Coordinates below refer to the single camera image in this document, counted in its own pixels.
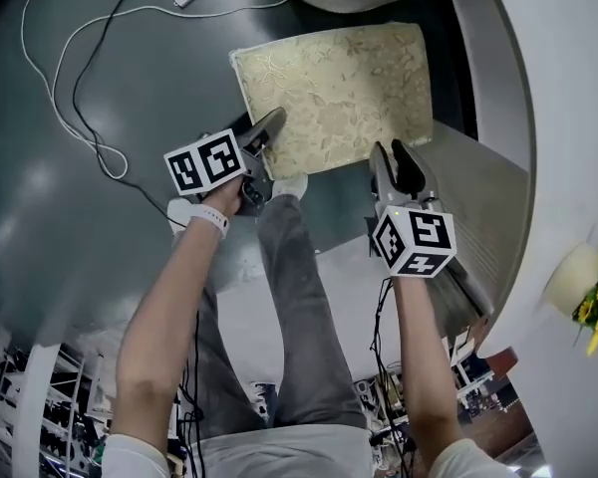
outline white t-shirt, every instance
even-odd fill
[[[369,478],[368,432],[343,425],[297,425],[223,435],[201,442],[208,478]],[[199,466],[197,456],[195,463]],[[103,478],[168,478],[164,456],[126,435],[107,441]],[[509,478],[507,467],[488,457],[470,439],[446,448],[431,478]]]

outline white wristband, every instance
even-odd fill
[[[189,214],[191,218],[201,218],[205,219],[206,221],[210,221],[210,223],[216,226],[221,232],[221,238],[226,238],[226,234],[230,228],[230,223],[228,222],[228,218],[226,218],[218,210],[213,209],[208,205],[204,205],[203,203],[199,203],[191,207]]]

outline white sneaker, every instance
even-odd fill
[[[298,173],[294,177],[275,180],[272,184],[272,198],[279,195],[293,195],[299,200],[308,189],[308,175]]]
[[[191,207],[192,204],[185,198],[174,198],[168,203],[168,208],[166,210],[168,217],[174,221],[183,223],[183,225],[177,225],[172,221],[168,221],[170,229],[172,230],[172,235],[177,235],[179,232],[186,229],[185,225],[188,224],[191,218]]]

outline hand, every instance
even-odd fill
[[[239,175],[210,191],[201,203],[218,210],[226,218],[230,218],[234,216],[241,205],[239,190],[242,183],[243,175]]]

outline floor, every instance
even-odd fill
[[[71,32],[110,12],[116,1],[33,0],[25,35],[47,76],[55,71]],[[276,1],[195,0],[185,11],[218,12]],[[58,125],[41,80],[20,48],[24,2],[5,0],[0,6],[0,322],[23,347],[88,336],[113,352],[116,333],[124,330],[167,258],[170,231],[138,193],[102,176],[94,155]],[[171,8],[170,0],[132,0],[129,5],[147,4]],[[202,131],[225,127],[245,111],[228,63],[231,50],[396,20],[422,27],[435,119],[473,134],[456,75],[461,56],[449,42],[447,13],[440,11],[444,5],[447,0],[443,5],[440,0],[406,0],[344,16],[291,0],[275,9],[207,20],[150,12],[120,18],[89,71],[80,101],[105,141],[128,155],[130,179],[165,205],[174,188],[162,155]],[[63,67],[58,94],[71,121],[76,118],[70,109],[72,84],[97,38],[95,29],[76,40]],[[363,237],[363,218],[373,213],[368,186],[367,163],[358,163],[312,175],[303,201],[354,377],[374,372],[368,346],[385,276],[383,265],[367,258]],[[216,258],[213,277],[222,291],[226,346],[244,379],[280,376],[280,335],[262,274],[254,221],[238,219]],[[394,316],[387,309],[385,361],[398,355]]]

